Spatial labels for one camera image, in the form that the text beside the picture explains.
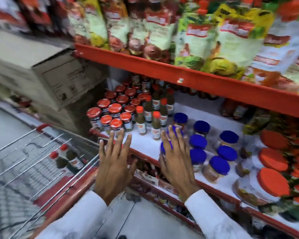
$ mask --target white label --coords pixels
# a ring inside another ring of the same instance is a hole
[[[247,111],[248,107],[243,107],[243,106],[237,106],[235,112],[234,112],[234,116],[235,117],[243,117],[243,115],[245,114],[245,112]]]
[[[166,124],[167,124],[167,117],[168,116],[161,116],[160,121],[161,121],[161,125],[162,126],[166,126]]]
[[[144,111],[144,114],[145,114],[145,119],[146,119],[148,122],[152,121],[152,112]]]
[[[154,110],[159,110],[159,100],[153,100],[153,108]]]
[[[154,139],[159,139],[161,137],[161,129],[152,128],[152,135]]]
[[[146,125],[145,125],[145,123],[139,124],[139,123],[136,122],[136,125],[137,125],[138,132],[140,134],[146,133]]]
[[[168,115],[172,115],[174,114],[174,105],[169,105],[167,104],[167,112],[168,112]]]
[[[84,167],[84,164],[77,157],[75,157],[75,159],[69,161],[69,163],[72,165],[72,167],[74,167],[76,169],[81,169]]]
[[[74,174],[67,168],[67,167],[64,167],[63,169],[60,169],[62,171],[62,174],[64,176],[74,176]]]
[[[128,123],[124,123],[124,127],[125,127],[125,129],[132,129],[132,121],[130,121]]]

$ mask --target left hand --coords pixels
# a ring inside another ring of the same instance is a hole
[[[94,192],[104,200],[107,206],[124,190],[136,170],[136,160],[132,162],[129,168],[127,164],[132,135],[128,135],[122,148],[123,138],[124,130],[122,129],[114,145],[114,131],[111,131],[106,151],[104,150],[104,141],[100,142],[100,166]]]

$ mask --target large jar with orange lid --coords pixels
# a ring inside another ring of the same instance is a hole
[[[98,107],[102,110],[103,114],[109,114],[108,107],[110,106],[111,101],[109,99],[101,99],[98,101]]]
[[[92,107],[92,108],[88,109],[88,111],[86,112],[86,115],[90,119],[92,128],[102,131],[103,126],[101,123],[101,114],[102,114],[102,111],[98,107]]]
[[[120,130],[123,126],[123,122],[121,119],[113,119],[110,123],[111,129],[115,132],[115,137],[118,138],[120,134]]]
[[[122,107],[125,107],[126,105],[128,105],[129,98],[126,95],[119,95],[116,98],[116,101],[117,101],[118,104],[121,104]]]
[[[111,90],[105,92],[104,98],[109,99],[111,103],[116,103],[117,93]]]
[[[288,140],[278,132],[263,130],[260,135],[244,136],[246,144],[239,150],[242,158],[248,158],[258,153],[261,148],[272,148],[285,151],[288,148]]]
[[[106,131],[107,134],[110,134],[111,131],[111,127],[110,127],[110,123],[112,121],[112,117],[111,115],[104,115],[101,117],[101,123],[103,126],[103,129]]]
[[[124,95],[125,89],[126,89],[125,85],[118,85],[118,86],[115,87],[115,92],[118,95]]]
[[[123,112],[120,114],[120,119],[123,121],[125,130],[130,132],[133,130],[132,115],[129,112]]]
[[[278,202],[280,197],[290,195],[288,181],[278,171],[268,168],[253,170],[234,184],[235,194],[251,206]]]
[[[136,106],[127,105],[126,107],[124,107],[124,111],[131,113],[132,123],[135,124]]]
[[[264,167],[283,172],[288,169],[288,161],[281,152],[271,148],[262,148],[257,154],[237,164],[236,172],[240,177],[244,177],[252,170],[260,170]]]
[[[121,112],[122,112],[122,105],[121,104],[114,103],[114,104],[111,104],[109,106],[109,113],[111,114],[113,119],[119,118]]]

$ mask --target jar with blue lid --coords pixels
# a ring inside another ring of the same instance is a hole
[[[189,137],[189,145],[191,148],[205,149],[207,146],[207,140],[203,136],[194,134]]]
[[[187,125],[187,121],[188,121],[188,116],[184,113],[178,112],[178,113],[175,113],[175,115],[174,115],[173,125],[175,127],[180,127],[183,130],[185,128],[185,126]]]
[[[193,129],[194,134],[206,137],[206,135],[210,131],[210,125],[205,121],[197,121],[195,122]]]
[[[192,161],[192,166],[194,172],[200,172],[203,164],[207,158],[207,154],[204,150],[199,148],[194,148],[189,151],[190,159]]]
[[[216,183],[218,178],[226,176],[229,170],[229,163],[225,159],[214,156],[210,159],[209,165],[203,169],[203,175],[209,182]]]
[[[223,145],[233,148],[237,144],[238,140],[239,136],[236,133],[228,130],[223,131],[216,141],[215,149],[217,150],[217,148]]]
[[[173,131],[175,133],[175,136],[177,137],[176,127],[172,126],[172,129],[173,129]],[[182,134],[182,136],[184,136],[182,129],[180,129],[180,134]],[[171,139],[170,136],[169,136],[169,130],[167,130],[167,137],[168,137],[169,140]]]
[[[166,155],[165,155],[165,148],[164,148],[164,145],[163,145],[163,142],[161,142],[161,154],[163,155],[164,159],[166,158]]]
[[[234,163],[235,160],[238,158],[235,149],[224,145],[217,148],[217,154],[219,157],[225,159],[229,164]]]

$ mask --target person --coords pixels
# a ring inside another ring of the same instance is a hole
[[[188,211],[194,217],[207,239],[251,239],[251,236],[208,196],[195,182],[189,155],[189,146],[176,129],[168,127],[173,149],[164,131],[161,132],[166,159],[159,157],[161,170],[168,181],[179,191]],[[106,150],[100,142],[100,166],[93,191],[87,192],[62,218],[51,223],[37,239],[87,239],[95,235],[107,206],[131,181],[136,161],[127,166],[132,135],[122,147],[124,131],[114,142],[114,132],[109,136]]]

